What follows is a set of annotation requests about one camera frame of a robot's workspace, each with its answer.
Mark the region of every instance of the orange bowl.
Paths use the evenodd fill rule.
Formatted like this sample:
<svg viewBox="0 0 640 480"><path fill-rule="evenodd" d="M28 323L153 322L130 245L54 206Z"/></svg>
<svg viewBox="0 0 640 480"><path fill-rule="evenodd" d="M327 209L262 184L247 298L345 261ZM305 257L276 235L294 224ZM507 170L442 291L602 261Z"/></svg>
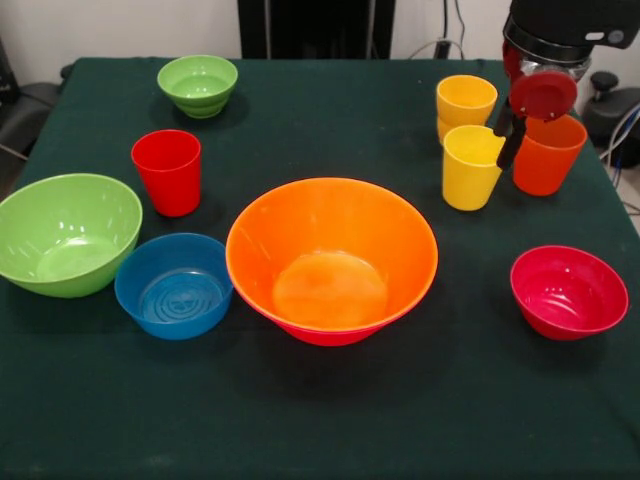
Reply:
<svg viewBox="0 0 640 480"><path fill-rule="evenodd" d="M438 264L433 231L410 203L347 178L265 193L236 219L226 255L249 305L323 346L358 342L407 313Z"/></svg>

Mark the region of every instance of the dark green tablecloth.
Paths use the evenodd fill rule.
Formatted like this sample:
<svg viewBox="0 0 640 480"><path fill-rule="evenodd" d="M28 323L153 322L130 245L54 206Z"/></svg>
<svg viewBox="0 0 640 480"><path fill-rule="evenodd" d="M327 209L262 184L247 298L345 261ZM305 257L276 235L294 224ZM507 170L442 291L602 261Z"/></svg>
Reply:
<svg viewBox="0 0 640 480"><path fill-rule="evenodd" d="M360 344L303 344L237 297L213 331L157 340L112 286L59 300L0 281L0 478L640 478L640 241L587 146L552 198L503 175L488 206L440 195L435 85L483 61L238 61L227 109L190 120L160 93L162 59L78 62L21 184L67 172L126 181L140 241L178 231L224 241L268 189L349 176L403 195L433 226L435 283ZM129 158L177 127L203 144L203 202L154 213ZM632 307L573 343L535 334L509 288L527 248L560 243L624 277Z"/></svg>

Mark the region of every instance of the orange cup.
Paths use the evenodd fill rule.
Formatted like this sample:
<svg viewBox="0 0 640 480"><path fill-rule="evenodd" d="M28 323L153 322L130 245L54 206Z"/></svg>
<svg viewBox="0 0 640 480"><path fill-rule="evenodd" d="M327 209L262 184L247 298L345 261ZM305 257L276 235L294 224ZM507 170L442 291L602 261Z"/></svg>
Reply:
<svg viewBox="0 0 640 480"><path fill-rule="evenodd" d="M514 183L529 195L557 192L586 141L587 130L569 115L552 122L527 119L527 134L514 162Z"/></svg>

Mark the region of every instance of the green bowl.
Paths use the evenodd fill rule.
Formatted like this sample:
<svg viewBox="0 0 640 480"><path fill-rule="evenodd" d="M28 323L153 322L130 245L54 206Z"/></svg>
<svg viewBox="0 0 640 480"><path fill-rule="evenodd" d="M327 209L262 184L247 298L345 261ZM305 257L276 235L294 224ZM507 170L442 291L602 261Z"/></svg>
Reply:
<svg viewBox="0 0 640 480"><path fill-rule="evenodd" d="M237 80L238 70L233 63L211 55L177 58L158 72L160 89L193 118L220 113Z"/></svg>
<svg viewBox="0 0 640 480"><path fill-rule="evenodd" d="M42 295L89 295L113 280L141 224L140 199L118 180L40 180L0 203L0 275Z"/></svg>

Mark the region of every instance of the black pole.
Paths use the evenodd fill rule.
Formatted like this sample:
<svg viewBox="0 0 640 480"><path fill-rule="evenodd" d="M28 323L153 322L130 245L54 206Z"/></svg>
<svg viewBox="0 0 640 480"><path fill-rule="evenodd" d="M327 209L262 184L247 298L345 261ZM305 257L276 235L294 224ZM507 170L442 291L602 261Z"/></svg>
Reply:
<svg viewBox="0 0 640 480"><path fill-rule="evenodd" d="M18 82L9 65L9 59L0 39L0 104L16 103L20 96Z"/></svg>

